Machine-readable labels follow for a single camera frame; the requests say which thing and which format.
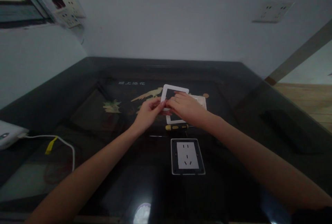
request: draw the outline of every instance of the screwdriver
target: screwdriver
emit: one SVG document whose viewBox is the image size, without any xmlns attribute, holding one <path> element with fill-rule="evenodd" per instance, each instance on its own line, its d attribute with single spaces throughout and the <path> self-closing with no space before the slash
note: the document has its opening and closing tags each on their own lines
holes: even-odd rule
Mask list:
<svg viewBox="0 0 332 224">
<path fill-rule="evenodd" d="M 165 129 L 167 131 L 180 131 L 180 130 L 187 130 L 189 127 L 192 127 L 192 125 L 189 126 L 188 124 L 170 124 L 165 126 Z"/>
</svg>

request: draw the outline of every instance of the window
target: window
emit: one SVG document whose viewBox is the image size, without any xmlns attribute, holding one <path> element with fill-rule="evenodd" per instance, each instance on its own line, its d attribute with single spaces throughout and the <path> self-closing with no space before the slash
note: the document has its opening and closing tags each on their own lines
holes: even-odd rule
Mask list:
<svg viewBox="0 0 332 224">
<path fill-rule="evenodd" d="M 53 22 L 41 0 L 0 0 L 0 28 Z"/>
</svg>

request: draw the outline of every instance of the yellow cable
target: yellow cable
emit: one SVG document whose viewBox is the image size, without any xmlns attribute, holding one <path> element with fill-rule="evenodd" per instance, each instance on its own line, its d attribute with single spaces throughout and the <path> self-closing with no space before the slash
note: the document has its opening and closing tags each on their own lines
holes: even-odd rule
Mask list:
<svg viewBox="0 0 332 224">
<path fill-rule="evenodd" d="M 48 144 L 48 147 L 45 151 L 45 155 L 49 155 L 51 153 L 54 141 L 57 140 L 58 136 L 55 136 L 55 138 Z"/>
</svg>

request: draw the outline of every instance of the wooden floor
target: wooden floor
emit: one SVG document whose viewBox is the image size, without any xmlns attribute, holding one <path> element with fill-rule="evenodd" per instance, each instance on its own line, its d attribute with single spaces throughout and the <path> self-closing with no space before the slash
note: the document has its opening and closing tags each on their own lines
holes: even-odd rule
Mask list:
<svg viewBox="0 0 332 224">
<path fill-rule="evenodd" d="M 332 133 L 332 85 L 277 83 L 274 87 Z"/>
</svg>

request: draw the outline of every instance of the window frame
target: window frame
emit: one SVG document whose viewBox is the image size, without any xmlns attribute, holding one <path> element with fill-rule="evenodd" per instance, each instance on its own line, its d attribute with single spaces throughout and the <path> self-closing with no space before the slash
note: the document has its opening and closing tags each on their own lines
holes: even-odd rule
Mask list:
<svg viewBox="0 0 332 224">
<path fill-rule="evenodd" d="M 42 0 L 25 0 L 23 2 L 0 1 L 0 6 L 33 6 L 39 13 L 40 18 L 27 20 L 12 20 L 8 22 L 0 22 L 1 29 L 17 28 L 31 25 L 40 25 L 46 23 L 54 23 L 51 12 L 47 9 Z"/>
</svg>

